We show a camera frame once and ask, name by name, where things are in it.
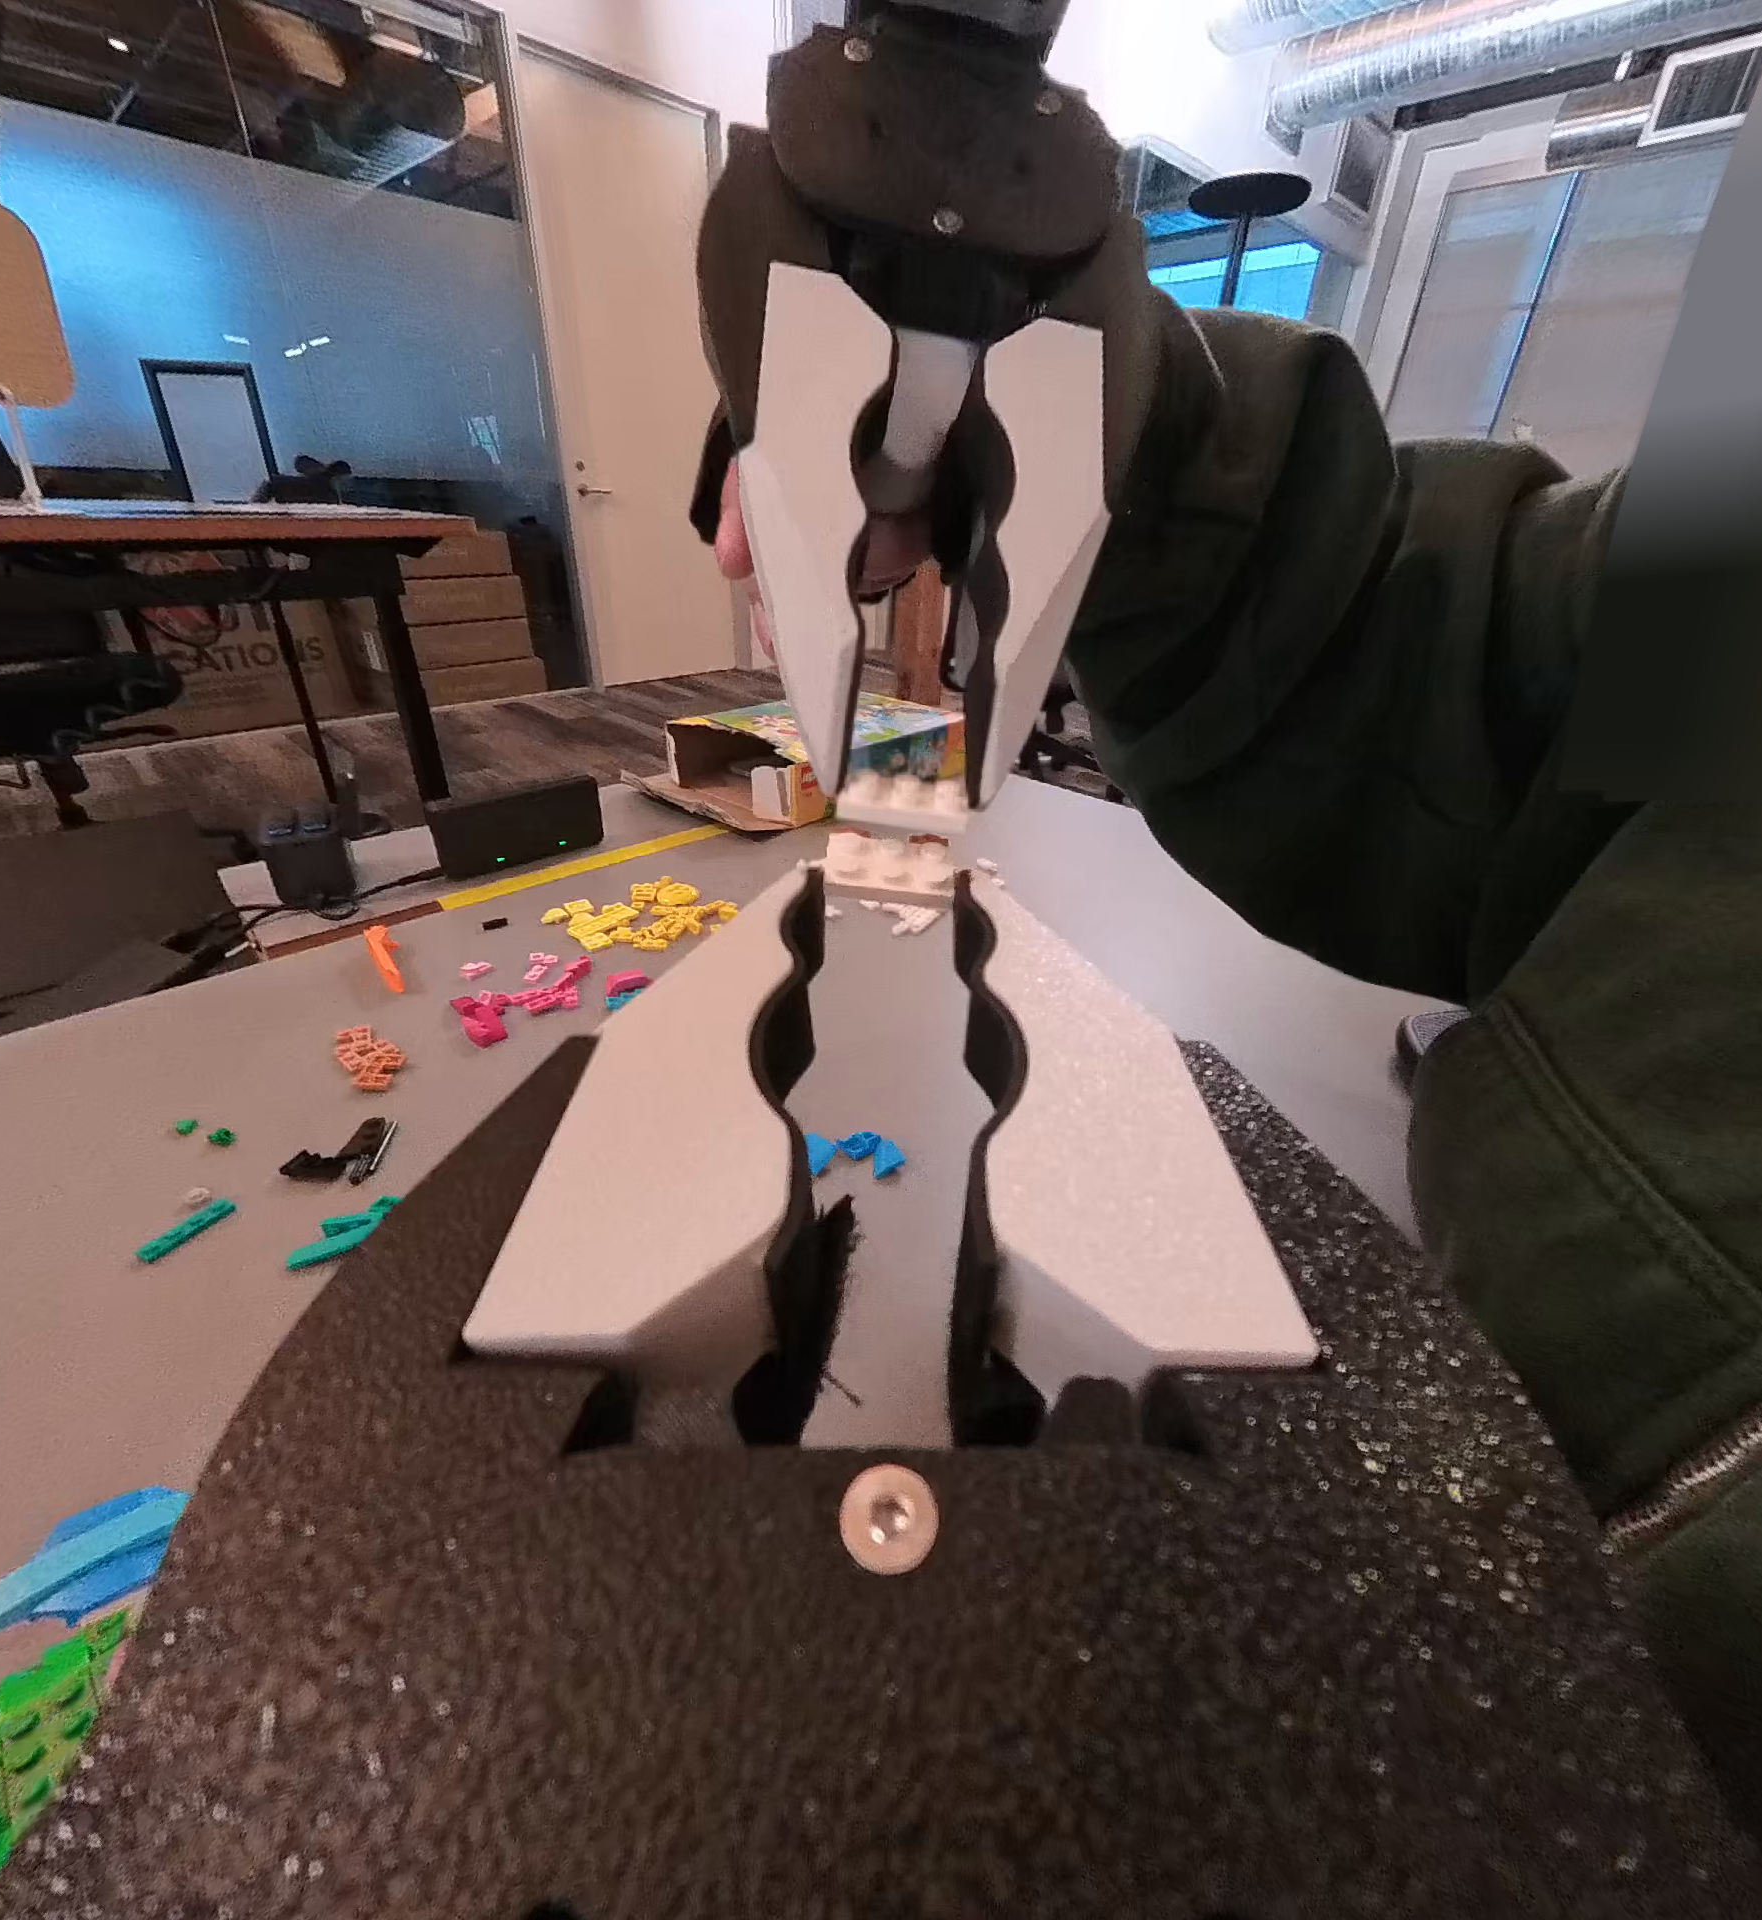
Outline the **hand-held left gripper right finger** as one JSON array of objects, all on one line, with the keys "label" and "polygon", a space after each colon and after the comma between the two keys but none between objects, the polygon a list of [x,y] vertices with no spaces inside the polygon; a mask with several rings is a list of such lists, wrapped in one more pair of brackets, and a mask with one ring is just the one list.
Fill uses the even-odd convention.
[{"label": "hand-held left gripper right finger", "polygon": [[1032,1442],[1079,1380],[1132,1407],[1161,1380],[1320,1359],[1171,1028],[992,878],[961,876],[968,1154],[947,1326],[960,1447]]}]

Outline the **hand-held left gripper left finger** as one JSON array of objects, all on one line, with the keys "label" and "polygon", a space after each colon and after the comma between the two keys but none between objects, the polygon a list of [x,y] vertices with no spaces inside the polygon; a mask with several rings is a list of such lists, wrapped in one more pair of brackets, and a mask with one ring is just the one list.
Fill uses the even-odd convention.
[{"label": "hand-held left gripper left finger", "polygon": [[793,1445],[820,1397],[854,1251],[819,1205],[788,1096],[816,1054],[815,867],[774,878],[593,1035],[461,1326],[485,1359],[700,1390],[751,1445]]}]

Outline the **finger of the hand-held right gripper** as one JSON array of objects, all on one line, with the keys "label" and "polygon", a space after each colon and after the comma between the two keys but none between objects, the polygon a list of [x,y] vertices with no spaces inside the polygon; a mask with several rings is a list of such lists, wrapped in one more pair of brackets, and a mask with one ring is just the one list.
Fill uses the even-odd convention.
[{"label": "finger of the hand-held right gripper", "polygon": [[946,452],[970,532],[950,597],[968,809],[1008,778],[1109,532],[1104,342],[1032,320],[987,349]]},{"label": "finger of the hand-held right gripper", "polygon": [[769,270],[755,434],[739,455],[773,657],[820,782],[843,782],[861,690],[853,569],[870,508],[854,437],[894,372],[894,333],[837,274]]}]

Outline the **white lego plate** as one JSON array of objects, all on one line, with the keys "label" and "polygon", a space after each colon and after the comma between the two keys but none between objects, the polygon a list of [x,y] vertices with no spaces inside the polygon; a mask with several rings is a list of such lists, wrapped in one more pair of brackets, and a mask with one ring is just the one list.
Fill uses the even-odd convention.
[{"label": "white lego plate", "polygon": [[861,771],[846,776],[835,796],[840,824],[883,832],[954,839],[972,820],[966,781],[925,778],[916,773]]}]

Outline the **white lego brick assembly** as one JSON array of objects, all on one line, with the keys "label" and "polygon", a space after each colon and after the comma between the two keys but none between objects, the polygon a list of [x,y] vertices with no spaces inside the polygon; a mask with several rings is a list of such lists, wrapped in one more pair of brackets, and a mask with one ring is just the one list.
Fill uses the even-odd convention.
[{"label": "white lego brick assembly", "polygon": [[830,829],[820,857],[827,894],[905,908],[947,908],[956,871],[952,843],[933,832]]}]

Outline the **pile of pink lego pieces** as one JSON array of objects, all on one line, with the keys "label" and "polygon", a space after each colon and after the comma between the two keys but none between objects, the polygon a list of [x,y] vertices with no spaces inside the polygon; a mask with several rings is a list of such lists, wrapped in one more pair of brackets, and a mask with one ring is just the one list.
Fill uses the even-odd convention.
[{"label": "pile of pink lego pieces", "polygon": [[490,1048],[510,1041],[514,1020],[535,1020],[549,1015],[575,1015],[587,1003],[615,1012],[654,981],[649,972],[617,968],[596,972],[594,960],[581,956],[556,968],[535,969],[521,990],[486,990],[455,996],[449,1009],[464,1036],[476,1048]]}]

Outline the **pile of yellow lego pieces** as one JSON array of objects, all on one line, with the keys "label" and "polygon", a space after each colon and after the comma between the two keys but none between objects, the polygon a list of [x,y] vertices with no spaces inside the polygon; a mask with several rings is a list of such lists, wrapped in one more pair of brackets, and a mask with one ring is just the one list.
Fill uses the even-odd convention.
[{"label": "pile of yellow lego pieces", "polygon": [[732,900],[708,897],[691,883],[660,876],[634,883],[625,900],[567,902],[545,912],[541,924],[585,954],[612,947],[660,951],[681,940],[693,940],[713,926],[735,921],[741,912]]}]

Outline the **teal lego pieces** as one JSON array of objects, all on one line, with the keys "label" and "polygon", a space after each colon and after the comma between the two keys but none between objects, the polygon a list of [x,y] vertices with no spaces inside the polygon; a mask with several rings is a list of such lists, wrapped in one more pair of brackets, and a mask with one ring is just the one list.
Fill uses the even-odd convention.
[{"label": "teal lego pieces", "polygon": [[327,1215],[321,1222],[319,1238],[296,1246],[287,1256],[287,1271],[304,1273],[345,1259],[364,1246],[366,1239],[374,1236],[389,1218],[389,1211],[401,1203],[401,1195],[384,1193],[374,1202],[371,1207],[364,1211],[339,1211]]}]

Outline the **blue lego flower model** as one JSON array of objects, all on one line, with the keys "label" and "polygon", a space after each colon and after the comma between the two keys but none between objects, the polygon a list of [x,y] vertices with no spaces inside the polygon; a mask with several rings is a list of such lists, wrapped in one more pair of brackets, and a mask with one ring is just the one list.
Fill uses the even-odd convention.
[{"label": "blue lego flower model", "polygon": [[205,1425],[0,1405],[0,1677],[157,1570]]}]

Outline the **white door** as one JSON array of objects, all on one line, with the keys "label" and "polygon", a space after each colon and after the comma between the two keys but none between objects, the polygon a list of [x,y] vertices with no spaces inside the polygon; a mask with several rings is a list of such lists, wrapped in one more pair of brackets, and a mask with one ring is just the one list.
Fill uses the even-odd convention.
[{"label": "white door", "polygon": [[732,591],[687,517],[716,398],[695,244],[718,114],[528,36],[510,93],[589,676],[732,668]]}]

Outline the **yellow tape strip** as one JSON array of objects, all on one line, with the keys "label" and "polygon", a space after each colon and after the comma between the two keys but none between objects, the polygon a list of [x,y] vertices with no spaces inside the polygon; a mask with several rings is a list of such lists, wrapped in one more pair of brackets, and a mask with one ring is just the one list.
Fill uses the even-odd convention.
[{"label": "yellow tape strip", "polygon": [[458,912],[471,906],[493,903],[496,900],[508,900],[542,886],[577,878],[581,874],[607,868],[607,867],[617,867],[645,855],[657,855],[657,853],[693,847],[693,845],[700,845],[702,840],[709,840],[716,836],[737,839],[741,836],[741,832],[724,824],[702,824],[693,829],[680,829],[668,834],[657,834],[654,839],[628,843],[615,849],[583,853],[579,857],[570,857],[536,871],[517,872],[510,876],[494,878],[485,886],[461,888],[453,894],[446,894],[437,897],[433,903],[440,912]]}]

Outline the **black box with green light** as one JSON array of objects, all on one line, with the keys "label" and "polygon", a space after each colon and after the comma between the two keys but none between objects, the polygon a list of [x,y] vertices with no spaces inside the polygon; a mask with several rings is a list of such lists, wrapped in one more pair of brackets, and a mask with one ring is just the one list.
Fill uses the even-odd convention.
[{"label": "black box with green light", "polygon": [[432,876],[461,881],[542,865],[600,845],[600,787],[590,776],[536,781],[423,804]]}]

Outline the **black battery charger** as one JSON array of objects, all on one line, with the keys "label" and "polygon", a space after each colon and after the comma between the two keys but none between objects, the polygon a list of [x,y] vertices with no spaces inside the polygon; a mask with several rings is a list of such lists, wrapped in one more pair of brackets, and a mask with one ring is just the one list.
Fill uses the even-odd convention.
[{"label": "black battery charger", "polygon": [[265,810],[253,840],[276,903],[315,912],[356,900],[360,886],[339,804]]}]

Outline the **person's green zip jacket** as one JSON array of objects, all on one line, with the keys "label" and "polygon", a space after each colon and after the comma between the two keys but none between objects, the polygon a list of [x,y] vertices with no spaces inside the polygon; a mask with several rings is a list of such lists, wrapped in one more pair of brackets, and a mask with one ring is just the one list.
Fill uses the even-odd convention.
[{"label": "person's green zip jacket", "polygon": [[1506,849],[1417,1075],[1427,1254],[1540,1410],[1762,1851],[1762,806]]}]

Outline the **wooden desk with black legs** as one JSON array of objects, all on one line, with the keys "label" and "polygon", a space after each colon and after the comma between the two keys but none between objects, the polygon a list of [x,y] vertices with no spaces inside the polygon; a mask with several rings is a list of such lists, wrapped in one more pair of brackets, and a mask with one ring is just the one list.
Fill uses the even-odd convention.
[{"label": "wooden desk with black legs", "polygon": [[433,710],[404,614],[401,562],[468,538],[461,514],[339,501],[0,500],[0,612],[97,612],[288,603],[376,604],[414,793],[449,796]]}]

